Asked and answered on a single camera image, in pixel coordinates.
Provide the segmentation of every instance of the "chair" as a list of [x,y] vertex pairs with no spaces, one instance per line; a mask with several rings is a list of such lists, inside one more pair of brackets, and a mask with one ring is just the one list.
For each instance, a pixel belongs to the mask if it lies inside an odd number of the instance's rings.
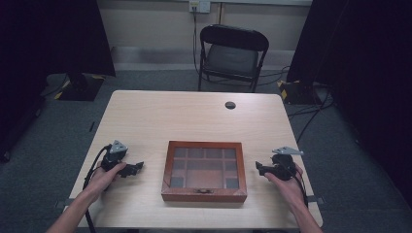
[[213,24],[200,32],[200,70],[197,90],[203,74],[251,83],[255,92],[263,59],[269,48],[267,38],[255,30]]

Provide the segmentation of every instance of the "person's right hand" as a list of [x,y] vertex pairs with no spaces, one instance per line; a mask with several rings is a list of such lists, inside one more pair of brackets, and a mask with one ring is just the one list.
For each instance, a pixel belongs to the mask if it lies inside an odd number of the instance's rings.
[[[297,170],[296,177],[301,182],[301,174],[303,174],[303,170],[297,164],[295,164],[295,166]],[[271,173],[265,173],[264,176],[270,182],[275,183],[279,187],[282,196],[285,198],[289,205],[304,205],[303,194],[300,189],[300,184],[297,183],[295,179],[282,181]]]

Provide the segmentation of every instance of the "black controller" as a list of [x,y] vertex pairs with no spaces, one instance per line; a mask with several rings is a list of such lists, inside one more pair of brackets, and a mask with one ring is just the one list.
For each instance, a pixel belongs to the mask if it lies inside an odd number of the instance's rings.
[[[103,157],[101,167],[107,172],[114,168],[116,165],[121,163],[121,160],[124,158],[127,152],[127,146],[123,145],[119,141],[115,141],[106,154]],[[118,171],[118,174],[125,178],[127,176],[136,176],[137,172],[143,168],[143,163],[126,164],[126,166]]]
[[276,152],[272,157],[273,167],[263,166],[256,162],[258,174],[264,176],[265,173],[271,173],[282,181],[288,181],[296,175],[296,166],[291,154],[303,154],[301,151],[293,150],[287,147],[274,150]]

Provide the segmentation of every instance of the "wooden table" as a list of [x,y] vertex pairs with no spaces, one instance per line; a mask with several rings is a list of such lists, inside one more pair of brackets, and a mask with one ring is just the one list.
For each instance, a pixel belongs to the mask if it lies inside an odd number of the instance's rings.
[[[229,110],[227,101],[236,104]],[[118,90],[108,104],[71,198],[82,190],[96,154],[114,140],[128,146],[124,162],[145,162],[136,177],[119,178],[90,207],[96,227],[168,229],[296,228],[277,187],[258,175],[272,150],[297,149],[278,95]],[[169,141],[241,142],[248,197],[242,204],[164,202],[161,185]],[[293,160],[303,168],[300,155]],[[304,176],[308,195],[313,195]],[[317,203],[310,211],[322,225]],[[87,226],[85,219],[79,226]]]

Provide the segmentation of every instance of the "chair leg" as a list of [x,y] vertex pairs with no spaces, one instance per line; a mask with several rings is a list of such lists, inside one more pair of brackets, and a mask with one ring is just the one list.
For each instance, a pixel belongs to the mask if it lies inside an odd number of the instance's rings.
[[199,71],[199,82],[197,85],[197,91],[200,91],[200,87],[202,86],[202,71]]
[[256,89],[257,89],[257,85],[258,85],[258,79],[254,80],[252,82],[253,88],[252,88],[252,93],[255,93]]

